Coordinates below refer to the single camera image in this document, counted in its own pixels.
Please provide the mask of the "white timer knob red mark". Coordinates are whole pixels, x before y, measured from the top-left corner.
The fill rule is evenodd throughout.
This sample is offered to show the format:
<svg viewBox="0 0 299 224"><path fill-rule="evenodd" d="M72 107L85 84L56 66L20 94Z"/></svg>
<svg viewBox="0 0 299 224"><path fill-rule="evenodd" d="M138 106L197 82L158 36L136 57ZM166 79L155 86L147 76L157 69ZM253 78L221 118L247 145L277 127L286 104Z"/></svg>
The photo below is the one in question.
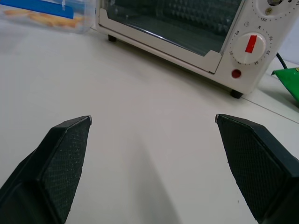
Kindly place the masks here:
<svg viewBox="0 0 299 224"><path fill-rule="evenodd" d="M233 43L232 56L240 64L257 62L265 53L267 41L256 32L245 33Z"/></svg>

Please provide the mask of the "clear plastic food container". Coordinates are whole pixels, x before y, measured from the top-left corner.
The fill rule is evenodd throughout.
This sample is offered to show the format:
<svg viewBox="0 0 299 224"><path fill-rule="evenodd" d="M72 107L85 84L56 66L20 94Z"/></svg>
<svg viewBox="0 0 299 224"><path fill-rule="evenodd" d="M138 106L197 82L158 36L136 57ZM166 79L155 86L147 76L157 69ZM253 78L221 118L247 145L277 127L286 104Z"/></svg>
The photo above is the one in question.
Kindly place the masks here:
<svg viewBox="0 0 299 224"><path fill-rule="evenodd" d="M0 5L0 19L72 33L86 32L94 22L96 0L43 0L72 7L73 19Z"/></svg>

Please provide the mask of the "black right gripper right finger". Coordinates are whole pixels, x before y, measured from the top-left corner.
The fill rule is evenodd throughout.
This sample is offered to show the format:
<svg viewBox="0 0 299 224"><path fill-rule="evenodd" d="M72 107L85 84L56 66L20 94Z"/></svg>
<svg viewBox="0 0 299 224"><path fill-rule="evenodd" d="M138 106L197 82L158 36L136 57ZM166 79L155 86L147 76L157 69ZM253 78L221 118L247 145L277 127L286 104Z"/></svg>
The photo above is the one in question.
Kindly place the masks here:
<svg viewBox="0 0 299 224"><path fill-rule="evenodd" d="M217 114L231 173L258 224L299 224L299 160L261 124Z"/></svg>

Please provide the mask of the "blue container lid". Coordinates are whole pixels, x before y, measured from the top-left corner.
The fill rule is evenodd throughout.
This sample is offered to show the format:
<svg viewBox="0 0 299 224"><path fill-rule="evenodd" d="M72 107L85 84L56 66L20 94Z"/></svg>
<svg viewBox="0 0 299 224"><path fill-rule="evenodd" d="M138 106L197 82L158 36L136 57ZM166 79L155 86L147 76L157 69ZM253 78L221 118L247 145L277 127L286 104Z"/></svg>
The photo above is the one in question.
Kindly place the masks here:
<svg viewBox="0 0 299 224"><path fill-rule="evenodd" d="M73 19L72 7L43 0L0 0L0 5Z"/></svg>

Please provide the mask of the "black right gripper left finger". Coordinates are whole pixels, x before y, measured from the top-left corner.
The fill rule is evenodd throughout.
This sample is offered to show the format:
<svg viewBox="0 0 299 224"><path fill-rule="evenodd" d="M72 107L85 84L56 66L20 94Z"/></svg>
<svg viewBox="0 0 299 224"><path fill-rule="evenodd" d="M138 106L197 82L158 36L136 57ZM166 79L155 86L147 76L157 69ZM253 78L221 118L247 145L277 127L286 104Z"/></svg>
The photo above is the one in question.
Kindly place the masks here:
<svg viewBox="0 0 299 224"><path fill-rule="evenodd" d="M0 224L65 224L81 178L92 117L52 127L0 188Z"/></svg>

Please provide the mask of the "white toaster oven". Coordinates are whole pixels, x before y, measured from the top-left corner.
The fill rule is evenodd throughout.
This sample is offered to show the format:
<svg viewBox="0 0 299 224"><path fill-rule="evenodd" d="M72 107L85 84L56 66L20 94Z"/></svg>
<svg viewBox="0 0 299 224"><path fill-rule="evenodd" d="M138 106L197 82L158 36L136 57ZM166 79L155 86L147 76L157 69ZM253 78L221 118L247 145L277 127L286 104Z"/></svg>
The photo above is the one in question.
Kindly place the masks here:
<svg viewBox="0 0 299 224"><path fill-rule="evenodd" d="M296 20L299 19L299 0L284 0L277 6L270 6L267 0L244 0L216 72L210 73L101 27L97 13L100 1L98 0L96 4L96 27L108 35L109 41L121 40L226 86L234 98L240 98L255 89ZM233 43L238 37L251 32L260 33L265 37L266 51L257 62L240 64L232 56Z"/></svg>

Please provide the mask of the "green packet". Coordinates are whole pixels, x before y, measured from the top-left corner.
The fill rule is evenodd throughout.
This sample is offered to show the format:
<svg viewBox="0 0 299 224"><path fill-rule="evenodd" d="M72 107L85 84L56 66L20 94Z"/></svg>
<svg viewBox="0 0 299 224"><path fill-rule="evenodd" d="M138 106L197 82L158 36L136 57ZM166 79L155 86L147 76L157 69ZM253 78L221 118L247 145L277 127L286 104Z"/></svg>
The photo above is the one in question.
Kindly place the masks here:
<svg viewBox="0 0 299 224"><path fill-rule="evenodd" d="M275 70L272 75L277 76L283 86L299 102L299 67Z"/></svg>

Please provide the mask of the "glass oven door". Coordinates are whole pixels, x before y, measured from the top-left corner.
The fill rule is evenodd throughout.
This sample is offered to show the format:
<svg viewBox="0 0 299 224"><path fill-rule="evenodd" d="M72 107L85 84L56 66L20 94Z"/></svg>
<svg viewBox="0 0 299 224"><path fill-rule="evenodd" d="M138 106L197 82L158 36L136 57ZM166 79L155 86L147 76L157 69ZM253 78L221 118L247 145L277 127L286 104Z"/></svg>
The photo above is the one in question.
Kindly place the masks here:
<svg viewBox="0 0 299 224"><path fill-rule="evenodd" d="M244 0L101 0L99 25L215 73Z"/></svg>

